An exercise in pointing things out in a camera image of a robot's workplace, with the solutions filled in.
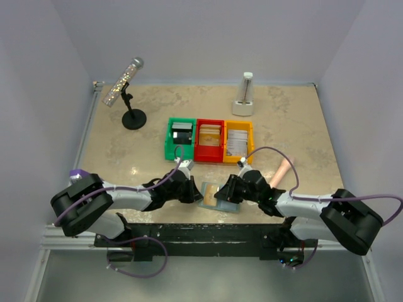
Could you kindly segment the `teal leather card holder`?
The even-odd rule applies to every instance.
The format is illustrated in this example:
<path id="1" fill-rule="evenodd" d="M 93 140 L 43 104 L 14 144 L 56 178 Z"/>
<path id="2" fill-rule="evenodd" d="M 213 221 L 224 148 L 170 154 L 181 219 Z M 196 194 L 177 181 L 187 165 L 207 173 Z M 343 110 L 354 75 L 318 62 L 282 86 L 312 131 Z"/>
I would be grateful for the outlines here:
<path id="1" fill-rule="evenodd" d="M 204 198 L 204 193 L 205 193 L 205 186 L 207 184 L 217 184 L 217 183 L 212 183 L 212 182 L 203 182 L 202 183 L 201 193 L 203 195 L 203 198 Z M 230 203 L 228 201 L 221 201 L 221 200 L 217 200 L 217 205 L 215 207 L 205 206 L 205 205 L 203 205 L 203 199 L 198 202 L 198 206 L 202 207 L 202 208 L 210 209 L 210 210 L 217 210 L 217 211 L 223 211 L 223 212 L 229 212 L 229 213 L 238 213 L 239 207 L 240 207 L 238 204 Z"/>

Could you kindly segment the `black VIP card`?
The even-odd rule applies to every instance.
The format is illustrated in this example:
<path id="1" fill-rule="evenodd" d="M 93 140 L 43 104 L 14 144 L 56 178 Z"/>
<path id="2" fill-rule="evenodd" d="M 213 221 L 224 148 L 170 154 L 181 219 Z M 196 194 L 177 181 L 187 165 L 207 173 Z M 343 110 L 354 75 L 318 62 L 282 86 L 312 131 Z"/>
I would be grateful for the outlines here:
<path id="1" fill-rule="evenodd" d="M 177 145 L 191 145 L 192 136 L 191 131 L 174 131 L 173 143 Z"/>

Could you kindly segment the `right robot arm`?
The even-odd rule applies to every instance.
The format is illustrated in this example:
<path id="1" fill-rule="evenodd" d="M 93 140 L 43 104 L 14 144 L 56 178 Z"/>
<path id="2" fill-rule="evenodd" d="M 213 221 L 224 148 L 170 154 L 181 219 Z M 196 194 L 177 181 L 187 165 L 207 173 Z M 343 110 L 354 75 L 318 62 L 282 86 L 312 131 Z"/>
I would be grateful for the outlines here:
<path id="1" fill-rule="evenodd" d="M 283 223 L 268 234 L 270 242 L 279 248 L 294 247 L 305 240 L 329 240 L 356 255 L 366 255 L 383 220 L 362 201 L 340 200 L 350 195 L 338 189 L 317 200 L 312 196 L 291 197 L 288 191 L 270 186 L 260 171 L 249 170 L 230 175 L 214 196 L 234 204 L 252 201 L 268 216 L 282 218 Z"/>

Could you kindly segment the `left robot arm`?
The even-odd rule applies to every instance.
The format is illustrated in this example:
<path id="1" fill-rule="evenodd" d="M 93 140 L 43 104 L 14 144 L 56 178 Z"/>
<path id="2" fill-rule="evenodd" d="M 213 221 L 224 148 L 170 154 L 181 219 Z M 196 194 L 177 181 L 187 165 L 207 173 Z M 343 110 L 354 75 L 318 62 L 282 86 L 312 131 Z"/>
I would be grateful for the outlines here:
<path id="1" fill-rule="evenodd" d="M 168 201 L 191 204 L 203 199 L 194 177 L 172 170 L 164 178 L 154 178 L 139 186 L 116 186 L 97 174 L 87 174 L 57 193 L 50 205 L 56 215 L 54 225 L 67 237 L 89 231 L 109 238 L 118 247 L 130 241 L 130 230 L 123 218 L 108 210 L 154 211 Z"/>

